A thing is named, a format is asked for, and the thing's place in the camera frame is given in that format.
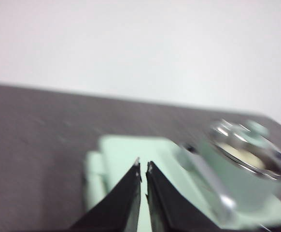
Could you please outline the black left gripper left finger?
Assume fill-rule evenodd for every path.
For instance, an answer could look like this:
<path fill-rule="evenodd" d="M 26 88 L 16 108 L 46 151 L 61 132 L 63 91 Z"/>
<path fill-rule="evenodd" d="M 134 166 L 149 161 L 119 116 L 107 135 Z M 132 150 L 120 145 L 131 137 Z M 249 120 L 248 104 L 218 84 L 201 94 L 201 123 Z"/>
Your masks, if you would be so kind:
<path fill-rule="evenodd" d="M 137 158 L 116 186 L 71 227 L 71 232 L 136 232 L 141 204 Z"/>

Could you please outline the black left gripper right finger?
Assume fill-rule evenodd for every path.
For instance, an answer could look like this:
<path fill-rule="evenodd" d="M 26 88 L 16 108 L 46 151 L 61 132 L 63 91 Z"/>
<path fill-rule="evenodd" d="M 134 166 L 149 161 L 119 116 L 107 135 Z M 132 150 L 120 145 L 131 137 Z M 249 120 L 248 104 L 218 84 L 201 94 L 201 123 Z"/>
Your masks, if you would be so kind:
<path fill-rule="evenodd" d="M 146 179 L 152 231 L 218 231 L 218 226 L 189 203 L 152 161 L 147 164 Z"/>

